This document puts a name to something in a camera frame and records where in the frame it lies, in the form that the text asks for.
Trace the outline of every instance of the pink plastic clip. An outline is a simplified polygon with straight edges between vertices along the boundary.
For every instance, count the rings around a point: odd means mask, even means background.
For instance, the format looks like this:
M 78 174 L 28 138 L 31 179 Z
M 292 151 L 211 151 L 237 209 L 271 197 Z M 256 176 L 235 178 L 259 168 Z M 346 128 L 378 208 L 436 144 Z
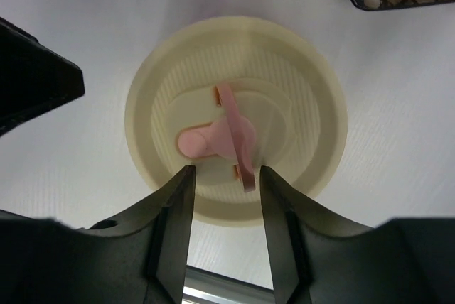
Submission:
M 203 158 L 219 155 L 236 158 L 237 172 L 245 192 L 256 188 L 255 174 L 251 162 L 251 150 L 256 142 L 256 131 L 251 122 L 240 116 L 234 94 L 229 84 L 216 86 L 219 103 L 225 116 L 209 126 L 183 131 L 178 137 L 178 148 L 189 158 Z

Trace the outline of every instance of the round lid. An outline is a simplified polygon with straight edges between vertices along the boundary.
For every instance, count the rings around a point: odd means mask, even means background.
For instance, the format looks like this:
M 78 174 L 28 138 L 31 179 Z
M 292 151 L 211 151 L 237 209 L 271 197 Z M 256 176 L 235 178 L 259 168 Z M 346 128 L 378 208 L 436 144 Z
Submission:
M 204 135 L 225 128 L 212 92 L 221 82 L 232 88 L 244 127 L 252 126 L 251 192 L 236 177 L 229 149 L 192 158 L 208 148 Z M 202 129 L 185 132 L 192 128 Z M 333 70 L 306 41 L 269 21 L 220 17 L 180 30 L 146 58 L 128 94 L 125 130 L 134 164 L 152 189 L 195 164 L 194 217 L 250 226 L 262 222 L 261 165 L 310 197 L 327 184 L 343 154 L 347 111 Z M 179 148 L 182 133 L 187 155 Z

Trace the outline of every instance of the round hole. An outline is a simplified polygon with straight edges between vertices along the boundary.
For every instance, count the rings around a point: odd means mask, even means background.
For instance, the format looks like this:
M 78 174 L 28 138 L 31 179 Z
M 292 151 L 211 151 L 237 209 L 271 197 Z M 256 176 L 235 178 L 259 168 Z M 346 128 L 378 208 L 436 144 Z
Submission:
M 94 224 L 90 229 L 104 229 L 104 228 L 111 228 L 117 226 L 119 223 L 115 220 L 102 220 L 96 224 Z

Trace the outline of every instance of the white surface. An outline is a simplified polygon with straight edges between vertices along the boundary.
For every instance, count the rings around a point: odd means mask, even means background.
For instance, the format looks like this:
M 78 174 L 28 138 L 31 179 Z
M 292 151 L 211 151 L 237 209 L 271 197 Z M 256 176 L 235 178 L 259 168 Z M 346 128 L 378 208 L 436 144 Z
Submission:
M 146 196 L 123 129 L 139 64 L 177 28 L 242 14 L 311 41 L 344 87 L 346 152 L 320 202 L 364 224 L 455 215 L 454 5 L 366 13 L 349 0 L 0 0 L 0 14 L 77 63 L 87 89 L 0 139 L 5 210 L 79 227 Z M 262 227 L 194 222 L 188 262 L 272 285 Z

